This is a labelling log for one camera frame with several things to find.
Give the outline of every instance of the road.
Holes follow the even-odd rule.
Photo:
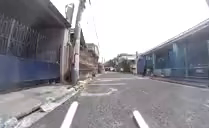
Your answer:
[[[95,78],[78,99],[72,128],[138,128],[138,110],[150,128],[209,128],[209,89],[107,73]],[[59,128],[63,104],[32,128]]]

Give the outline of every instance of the sidewalk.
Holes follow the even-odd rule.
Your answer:
[[[153,80],[165,81],[170,83],[184,84],[199,88],[209,88],[208,80],[188,79],[188,78],[164,78],[164,77],[150,77]]]
[[[53,84],[25,89],[0,95],[0,124],[17,123],[17,119],[22,118],[33,111],[41,109],[47,103],[55,102],[66,95],[75,92],[75,88],[68,89],[67,85]]]

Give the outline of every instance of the curb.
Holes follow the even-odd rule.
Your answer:
[[[70,100],[72,97],[77,95],[81,90],[84,89],[84,86],[88,82],[90,82],[91,80],[92,80],[92,78],[88,78],[88,79],[86,79],[84,81],[79,81],[78,85],[75,85],[75,86],[71,87],[69,89],[69,92],[66,93],[65,95],[57,97],[53,101],[41,104],[40,106],[38,106],[38,108],[35,108],[36,111],[35,110],[31,111],[31,112],[29,112],[29,114],[27,114],[25,116],[22,116],[21,118],[17,118],[18,123],[17,123],[17,125],[14,128],[27,128],[27,127],[30,127],[32,124],[37,122],[39,119],[44,117],[46,114],[48,114],[49,112],[51,112],[52,110],[54,110],[58,106],[62,105],[63,103],[65,103],[66,101]],[[32,114],[32,118],[33,118],[33,113],[36,113],[37,111],[42,112],[42,116],[40,116],[39,118],[37,117],[38,119],[35,119],[34,121],[30,120],[30,115]]]
[[[22,122],[24,123],[24,118],[27,118],[27,116],[30,116],[31,114],[37,111],[43,112],[44,115],[48,114],[49,112],[51,112],[58,106],[62,105],[64,102],[71,99],[73,96],[77,95],[77,93],[79,93],[82,89],[84,89],[84,86],[91,80],[92,78],[88,78],[84,81],[79,81],[78,85],[75,85],[69,88],[69,91],[66,92],[64,95],[56,97],[52,101],[47,101],[46,103],[35,105],[32,109],[30,109],[30,111],[20,113],[14,117],[8,117],[7,119],[0,118],[0,128],[27,128],[26,126],[24,126],[24,124],[22,126]]]
[[[193,87],[198,87],[198,88],[208,88],[208,85],[204,86],[199,86],[197,84],[192,84],[189,82],[182,82],[182,81],[174,81],[174,80],[169,80],[169,79],[158,79],[158,78],[153,78],[150,77],[152,80],[157,80],[157,81],[164,81],[164,82],[169,82],[169,83],[176,83],[176,84],[183,84],[183,85],[188,85],[188,86],[193,86]]]

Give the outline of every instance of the overhang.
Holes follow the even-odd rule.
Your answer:
[[[50,0],[0,0],[0,12],[36,29],[71,26]]]
[[[156,50],[159,50],[159,49],[161,49],[163,47],[169,46],[169,45],[171,45],[172,43],[174,43],[174,42],[176,42],[178,40],[184,39],[184,38],[186,38],[186,37],[188,37],[190,35],[193,35],[193,34],[195,34],[197,32],[200,32],[201,30],[204,30],[206,28],[209,28],[209,18],[204,20],[203,22],[199,23],[198,25],[196,25],[196,26],[194,26],[194,27],[192,27],[192,28],[190,28],[190,29],[180,33],[179,35],[177,35],[177,36],[175,36],[175,37],[173,37],[173,38],[163,42],[162,44],[158,45],[157,47],[155,47],[155,48],[153,48],[153,49],[151,49],[151,50],[149,50],[149,51],[147,51],[145,53],[142,53],[141,55],[147,55],[147,54],[150,54],[152,52],[155,52]]]

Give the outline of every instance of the white sky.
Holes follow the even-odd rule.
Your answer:
[[[51,0],[64,5],[78,0]],[[119,53],[143,53],[209,17],[206,0],[91,0],[83,17],[86,42],[97,44],[105,60]]]

